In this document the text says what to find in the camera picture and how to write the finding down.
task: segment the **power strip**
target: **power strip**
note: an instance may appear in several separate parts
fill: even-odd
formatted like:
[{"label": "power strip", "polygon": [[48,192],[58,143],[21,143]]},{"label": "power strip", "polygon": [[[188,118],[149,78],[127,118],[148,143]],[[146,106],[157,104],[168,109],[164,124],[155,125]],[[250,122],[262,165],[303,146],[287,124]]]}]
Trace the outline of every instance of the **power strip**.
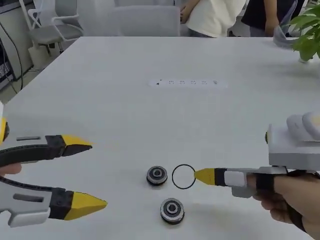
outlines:
[{"label": "power strip", "polygon": [[226,82],[209,79],[159,79],[151,80],[150,87],[154,88],[202,88],[202,89],[225,89],[228,87]]}]

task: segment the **bearing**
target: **bearing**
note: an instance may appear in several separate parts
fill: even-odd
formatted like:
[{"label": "bearing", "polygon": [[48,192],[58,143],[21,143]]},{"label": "bearing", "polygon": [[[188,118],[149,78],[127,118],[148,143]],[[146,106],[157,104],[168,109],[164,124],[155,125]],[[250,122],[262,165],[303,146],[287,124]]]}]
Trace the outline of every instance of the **bearing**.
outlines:
[{"label": "bearing", "polygon": [[170,225],[177,225],[185,217],[185,210],[182,203],[175,198],[168,198],[163,201],[160,208],[161,218]]},{"label": "bearing", "polygon": [[162,166],[153,166],[146,173],[146,180],[152,186],[160,186],[168,179],[167,170]]}]

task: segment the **person's arm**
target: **person's arm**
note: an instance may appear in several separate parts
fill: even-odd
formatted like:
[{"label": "person's arm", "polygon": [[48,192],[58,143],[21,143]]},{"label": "person's arm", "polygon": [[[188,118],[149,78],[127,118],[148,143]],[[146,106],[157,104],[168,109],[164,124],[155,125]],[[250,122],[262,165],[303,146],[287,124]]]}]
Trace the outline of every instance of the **person's arm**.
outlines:
[{"label": "person's arm", "polygon": [[185,7],[192,12],[192,10],[197,6],[197,4],[200,2],[200,0],[189,0],[186,4]]},{"label": "person's arm", "polygon": [[266,19],[277,17],[277,0],[263,0]]},{"label": "person's arm", "polygon": [[277,0],[263,0],[263,2],[266,17],[264,31],[267,37],[273,37],[275,27],[279,25],[277,16]]},{"label": "person's arm", "polygon": [[185,24],[188,21],[192,10],[195,8],[195,6],[199,2],[200,0],[189,0],[185,5],[182,6],[181,12],[180,12],[180,18],[181,18],[182,24]]}]

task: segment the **black cable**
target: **black cable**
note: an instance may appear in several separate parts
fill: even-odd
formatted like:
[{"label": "black cable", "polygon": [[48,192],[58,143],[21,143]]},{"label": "black cable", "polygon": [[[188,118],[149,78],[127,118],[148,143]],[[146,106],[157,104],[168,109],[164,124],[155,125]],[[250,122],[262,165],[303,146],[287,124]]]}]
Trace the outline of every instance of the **black cable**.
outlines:
[{"label": "black cable", "polygon": [[180,164],[180,165],[176,166],[176,167],[173,169],[173,171],[172,171],[172,183],[173,183],[173,185],[175,185],[178,189],[186,190],[186,189],[191,188],[191,187],[195,184],[196,178],[194,178],[194,180],[193,180],[193,182],[191,183],[190,186],[187,186],[187,187],[180,187],[180,186],[178,186],[178,185],[175,183],[175,181],[174,181],[174,174],[175,174],[175,171],[176,171],[178,168],[182,167],[182,166],[186,166],[186,167],[191,168],[194,173],[196,172],[196,170],[195,170],[192,166],[190,166],[189,164]]},{"label": "black cable", "polygon": [[23,73],[23,69],[22,69],[22,64],[21,64],[21,59],[20,59],[20,55],[19,55],[19,51],[18,51],[18,48],[15,44],[15,42],[12,40],[12,38],[10,37],[9,33],[7,32],[6,28],[3,26],[3,24],[0,22],[0,26],[2,27],[3,31],[5,32],[5,34],[7,35],[7,37],[10,39],[10,41],[12,42],[14,48],[15,48],[15,51],[16,51],[16,54],[18,56],[18,59],[19,59],[19,64],[20,64],[20,74],[21,74],[21,86],[20,86],[20,91],[24,88],[24,73]]},{"label": "black cable", "polygon": [[6,52],[5,52],[5,46],[3,45],[2,41],[0,40],[0,44],[1,44],[1,47],[2,47],[2,53],[3,53],[3,72],[4,72],[4,75],[5,75],[5,78],[8,80],[8,83],[10,84],[11,88],[13,89],[13,91],[15,92],[15,94],[17,94],[17,90],[15,89],[14,87],[14,84],[12,83],[12,81],[10,81],[8,75],[7,75],[7,72],[6,72]]}]

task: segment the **gray floor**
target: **gray floor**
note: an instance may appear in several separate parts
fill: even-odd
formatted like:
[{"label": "gray floor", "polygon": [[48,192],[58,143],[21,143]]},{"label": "gray floor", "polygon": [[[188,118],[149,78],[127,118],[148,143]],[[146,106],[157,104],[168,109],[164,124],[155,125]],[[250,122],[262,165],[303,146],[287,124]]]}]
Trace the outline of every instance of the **gray floor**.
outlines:
[{"label": "gray floor", "polygon": [[[28,85],[40,72],[39,71],[29,71],[23,76],[23,85]],[[12,83],[14,89],[19,92],[21,86],[21,79]],[[0,90],[0,101],[3,104],[9,102],[16,95],[15,91],[12,89],[11,85],[8,84],[3,89]]]}]

